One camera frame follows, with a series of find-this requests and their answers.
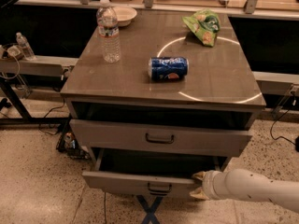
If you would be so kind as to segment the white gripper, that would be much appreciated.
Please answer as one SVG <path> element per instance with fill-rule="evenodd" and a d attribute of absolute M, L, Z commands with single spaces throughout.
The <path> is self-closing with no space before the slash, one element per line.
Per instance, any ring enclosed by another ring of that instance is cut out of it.
<path fill-rule="evenodd" d="M 202 181 L 202 187 L 190 192 L 190 196 L 198 200 L 221 200 L 220 188 L 223 184 L 223 172 L 201 171 L 192 175 L 192 179 Z"/>

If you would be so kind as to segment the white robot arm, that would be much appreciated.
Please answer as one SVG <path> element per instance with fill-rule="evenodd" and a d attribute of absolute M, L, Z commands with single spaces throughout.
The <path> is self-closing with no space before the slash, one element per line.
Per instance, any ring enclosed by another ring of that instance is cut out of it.
<path fill-rule="evenodd" d="M 202 182 L 190 192 L 196 199 L 270 202 L 299 213 L 299 183 L 272 180 L 245 169 L 228 172 L 198 172 L 192 176 Z"/>

